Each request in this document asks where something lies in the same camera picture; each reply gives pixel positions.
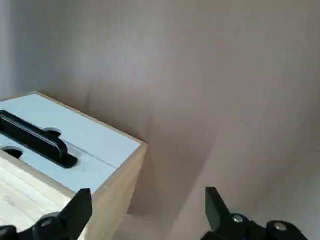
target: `hole in lid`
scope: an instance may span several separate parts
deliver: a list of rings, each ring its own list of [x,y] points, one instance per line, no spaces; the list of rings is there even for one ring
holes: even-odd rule
[[[1,148],[2,151],[6,152],[7,154],[10,154],[11,156],[15,157],[16,159],[19,159],[22,154],[24,153],[21,148],[16,146],[5,146]]]
[[[47,127],[47,128],[44,128],[43,131],[51,134],[52,136],[55,136],[55,137],[60,137],[61,135],[61,131],[57,128],[54,128],[54,127]]]

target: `silver bolt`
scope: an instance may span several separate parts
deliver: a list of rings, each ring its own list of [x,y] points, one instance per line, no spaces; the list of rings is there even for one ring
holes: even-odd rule
[[[51,220],[51,219],[45,220],[45,221],[43,221],[43,222],[41,223],[41,227],[50,225],[51,223],[52,223],[52,220]]]
[[[286,225],[284,225],[282,222],[276,222],[276,223],[274,224],[274,226],[275,226],[275,228],[276,228],[277,230],[279,230],[279,231],[285,231],[285,230],[287,230]]]
[[[242,223],[244,221],[244,219],[242,218],[242,216],[240,215],[233,215],[232,216],[233,221],[235,221],[236,223]]]

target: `black handle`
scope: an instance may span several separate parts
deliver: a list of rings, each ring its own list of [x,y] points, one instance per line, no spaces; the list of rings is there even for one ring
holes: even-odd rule
[[[61,139],[5,110],[0,110],[0,133],[64,168],[77,163]]]

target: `beige wall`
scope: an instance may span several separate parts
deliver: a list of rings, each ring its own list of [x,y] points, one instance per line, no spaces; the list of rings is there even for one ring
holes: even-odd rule
[[[14,91],[11,81],[13,52],[8,9],[8,3],[0,1],[0,95],[2,96],[10,96]]]
[[[308,142],[317,0],[3,2],[13,93],[45,91],[149,142],[115,239],[199,239],[205,185],[251,213]]]

